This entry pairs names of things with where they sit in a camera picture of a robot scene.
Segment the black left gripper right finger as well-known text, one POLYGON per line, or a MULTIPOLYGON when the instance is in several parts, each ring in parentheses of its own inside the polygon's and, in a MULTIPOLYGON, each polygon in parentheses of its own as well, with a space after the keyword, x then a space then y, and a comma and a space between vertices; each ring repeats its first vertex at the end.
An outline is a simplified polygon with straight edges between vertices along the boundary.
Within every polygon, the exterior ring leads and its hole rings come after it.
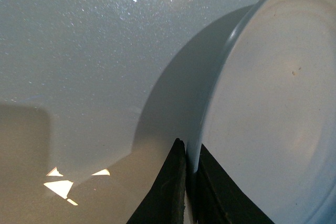
POLYGON ((196 172, 187 162, 186 191, 195 223, 273 223, 204 145, 196 172))

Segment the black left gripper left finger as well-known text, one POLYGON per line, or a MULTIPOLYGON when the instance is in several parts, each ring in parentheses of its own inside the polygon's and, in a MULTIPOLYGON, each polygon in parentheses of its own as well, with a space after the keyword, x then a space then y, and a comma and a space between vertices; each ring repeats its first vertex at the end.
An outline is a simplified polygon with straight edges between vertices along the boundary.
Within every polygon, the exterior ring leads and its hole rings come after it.
POLYGON ((151 189, 127 223, 183 223, 185 182, 185 145, 176 138, 151 189))

